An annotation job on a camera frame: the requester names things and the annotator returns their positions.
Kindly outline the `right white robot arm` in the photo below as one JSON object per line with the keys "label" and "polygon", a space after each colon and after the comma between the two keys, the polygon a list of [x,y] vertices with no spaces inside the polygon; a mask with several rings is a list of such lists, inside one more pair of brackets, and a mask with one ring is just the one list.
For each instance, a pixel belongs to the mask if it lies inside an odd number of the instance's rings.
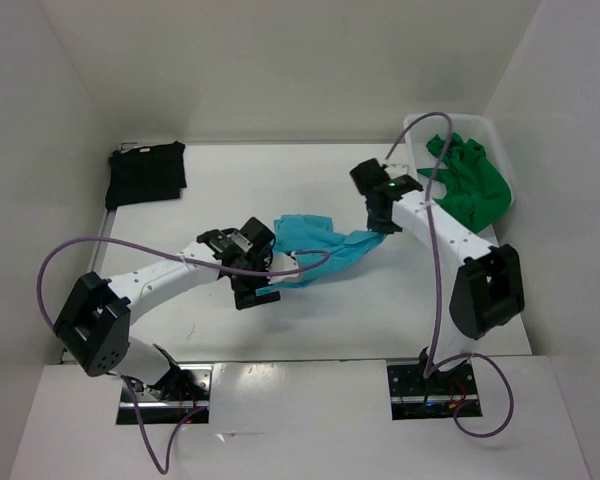
{"label": "right white robot arm", "polygon": [[358,164],[350,176],[365,199],[369,230],[408,232],[433,254],[434,329],[420,355],[418,380],[426,391],[442,392],[477,342],[524,309],[519,255],[470,232],[416,179],[392,178],[376,159]]}

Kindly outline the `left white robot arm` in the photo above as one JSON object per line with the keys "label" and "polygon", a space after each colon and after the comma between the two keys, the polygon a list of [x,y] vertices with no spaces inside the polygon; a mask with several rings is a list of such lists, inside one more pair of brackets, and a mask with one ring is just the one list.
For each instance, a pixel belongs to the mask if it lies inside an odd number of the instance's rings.
{"label": "left white robot arm", "polygon": [[156,344],[130,334],[142,316],[195,287],[226,277],[237,310],[273,303],[265,274],[273,261],[274,233],[256,218],[242,228],[200,234],[173,258],[103,279],[95,272],[75,283],[53,327],[90,377],[114,374],[139,381],[156,399],[191,392],[194,380]]}

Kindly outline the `light blue t-shirt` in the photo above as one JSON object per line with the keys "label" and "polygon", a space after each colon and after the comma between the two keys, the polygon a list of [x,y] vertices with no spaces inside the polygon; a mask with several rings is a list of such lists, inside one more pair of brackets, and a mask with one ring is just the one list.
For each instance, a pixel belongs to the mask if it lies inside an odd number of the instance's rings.
{"label": "light blue t-shirt", "polygon": [[307,287],[317,280],[344,271],[381,245],[386,235],[354,230],[343,234],[334,230],[331,217],[319,215],[282,215],[274,221],[274,253],[291,254],[299,268],[324,260],[320,266],[300,273],[296,278],[277,281],[262,292]]}

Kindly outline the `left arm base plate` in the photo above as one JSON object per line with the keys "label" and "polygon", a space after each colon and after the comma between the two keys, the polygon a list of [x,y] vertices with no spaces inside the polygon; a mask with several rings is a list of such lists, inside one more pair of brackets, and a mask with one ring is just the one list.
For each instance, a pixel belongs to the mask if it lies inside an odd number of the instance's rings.
{"label": "left arm base plate", "polygon": [[146,425],[175,425],[191,412],[188,424],[209,422],[209,401],[213,366],[211,364],[183,364],[190,379],[184,386],[162,394],[138,380],[131,384],[136,394],[140,415]]}

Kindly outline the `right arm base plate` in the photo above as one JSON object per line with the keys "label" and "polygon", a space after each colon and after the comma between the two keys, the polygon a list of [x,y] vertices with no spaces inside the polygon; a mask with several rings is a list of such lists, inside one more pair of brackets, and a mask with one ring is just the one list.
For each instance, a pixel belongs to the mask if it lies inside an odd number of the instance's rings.
{"label": "right arm base plate", "polygon": [[425,420],[481,417],[478,389],[470,364],[450,372],[423,377],[424,366],[417,361],[386,365],[392,419]]}

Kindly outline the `black t-shirt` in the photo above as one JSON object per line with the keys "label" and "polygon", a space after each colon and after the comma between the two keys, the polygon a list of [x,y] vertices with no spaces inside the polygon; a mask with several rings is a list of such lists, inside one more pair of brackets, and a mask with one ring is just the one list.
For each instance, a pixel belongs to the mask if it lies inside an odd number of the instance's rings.
{"label": "black t-shirt", "polygon": [[110,182],[105,196],[106,210],[179,199],[187,187],[185,148],[184,144],[173,142],[126,152],[114,151],[108,159]]}

